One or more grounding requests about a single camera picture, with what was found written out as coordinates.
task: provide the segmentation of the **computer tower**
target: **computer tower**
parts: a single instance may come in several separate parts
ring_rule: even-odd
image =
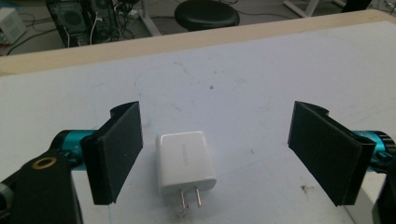
[[[47,0],[47,8],[67,48],[94,41],[89,0]]]
[[[97,17],[94,23],[96,43],[109,42],[113,38],[120,37],[112,0],[90,1],[91,11],[94,13],[94,16]]]

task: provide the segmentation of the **metal prong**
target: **metal prong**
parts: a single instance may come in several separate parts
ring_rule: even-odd
[[[184,192],[182,189],[180,190],[180,200],[181,200],[181,207],[183,208],[183,210],[186,209],[186,202],[184,200]]]
[[[199,195],[199,190],[197,187],[195,187],[195,195],[197,196],[197,203],[198,203],[198,207],[201,207],[202,203],[201,203],[201,196]]]

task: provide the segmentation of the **white tabletop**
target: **white tabletop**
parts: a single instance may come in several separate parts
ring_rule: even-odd
[[[140,101],[145,146],[116,204],[92,205],[74,172],[86,223],[353,223],[288,148],[294,101],[321,105],[351,130],[395,136],[389,22],[187,49],[0,77],[0,177],[45,151],[57,132],[97,129]],[[218,175],[203,206],[180,212],[158,194],[155,136],[204,131]]]

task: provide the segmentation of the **black stool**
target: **black stool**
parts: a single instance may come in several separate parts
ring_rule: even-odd
[[[177,23],[189,31],[216,29],[239,24],[238,12],[212,0],[188,0],[175,10]]]

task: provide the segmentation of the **charger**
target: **charger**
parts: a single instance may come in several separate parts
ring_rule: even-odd
[[[186,194],[195,193],[198,207],[200,191],[213,189],[216,175],[203,132],[172,133],[157,137],[159,192],[178,194],[185,209]]]

